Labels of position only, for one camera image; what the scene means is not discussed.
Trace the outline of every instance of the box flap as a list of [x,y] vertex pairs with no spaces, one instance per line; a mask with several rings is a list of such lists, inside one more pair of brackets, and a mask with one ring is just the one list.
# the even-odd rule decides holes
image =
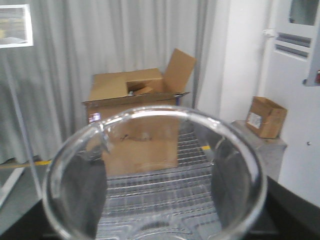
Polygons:
[[162,74],[158,68],[124,72],[127,82],[161,80]]
[[104,74],[94,76],[89,101],[113,99],[128,95],[125,77],[105,77]]
[[99,106],[150,103],[154,101],[177,99],[177,98],[181,98],[186,94],[188,94],[188,92],[183,92],[183,93],[157,92],[157,93],[148,93],[148,94],[142,94],[142,95],[136,95],[136,96],[117,97],[112,99],[84,101],[83,104],[85,104],[87,108],[94,108]]
[[184,92],[195,63],[194,57],[175,49],[163,76],[166,90],[171,93]]
[[152,87],[146,86],[144,88],[141,88],[137,91],[133,92],[133,95],[141,95],[141,94],[151,94],[154,93],[155,90]]

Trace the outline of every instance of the door vent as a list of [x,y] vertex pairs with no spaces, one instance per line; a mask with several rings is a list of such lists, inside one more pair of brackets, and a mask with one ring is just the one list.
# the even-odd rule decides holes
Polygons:
[[291,47],[287,47],[287,46],[281,46],[279,44],[275,45],[275,49],[282,51],[282,52],[286,52],[288,54],[293,54],[299,57],[303,57],[303,58],[307,58],[308,57],[308,53],[305,51],[300,51],[297,49],[293,49]]
[[307,48],[310,48],[311,45],[311,38],[309,37],[291,35],[283,32],[278,33],[278,37],[276,38],[276,40],[299,46],[304,46]]

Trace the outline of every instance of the yellow tape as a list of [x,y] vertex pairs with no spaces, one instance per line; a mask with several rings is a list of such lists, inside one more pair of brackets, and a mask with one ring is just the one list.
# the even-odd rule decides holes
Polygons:
[[202,148],[202,150],[210,150],[211,149],[209,145],[202,146],[201,148]]
[[[35,166],[43,166],[43,165],[48,165],[51,163],[51,160],[49,161],[36,161],[34,162]],[[24,168],[24,167],[30,167],[29,163],[24,163],[24,164],[15,164],[15,165],[0,165],[0,169],[16,169],[16,168]]]

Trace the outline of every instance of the cardboard box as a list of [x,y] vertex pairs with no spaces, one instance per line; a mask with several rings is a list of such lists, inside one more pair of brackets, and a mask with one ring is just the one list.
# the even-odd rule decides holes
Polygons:
[[[195,63],[194,57],[175,49],[164,75],[157,68],[95,75],[89,99],[84,102],[88,122],[107,119],[135,107],[176,105],[178,99],[187,94],[185,86]],[[112,149],[110,153],[102,153],[102,158],[109,176],[178,165],[179,122],[167,118],[154,121],[130,121],[128,126],[120,123],[119,128],[114,129],[116,137],[108,134]],[[149,138],[141,140],[146,134]]]
[[86,106],[88,123],[144,105],[175,105],[187,94],[186,84],[196,59],[175,49],[162,75],[158,68],[94,75]]
[[266,97],[254,96],[246,126],[264,139],[275,139],[283,126],[287,110]]

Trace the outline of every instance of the shipping label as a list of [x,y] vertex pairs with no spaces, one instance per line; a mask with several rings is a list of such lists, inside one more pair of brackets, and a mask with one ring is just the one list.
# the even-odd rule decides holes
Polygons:
[[247,123],[255,127],[256,129],[259,129],[262,123],[262,116],[253,112],[249,112]]

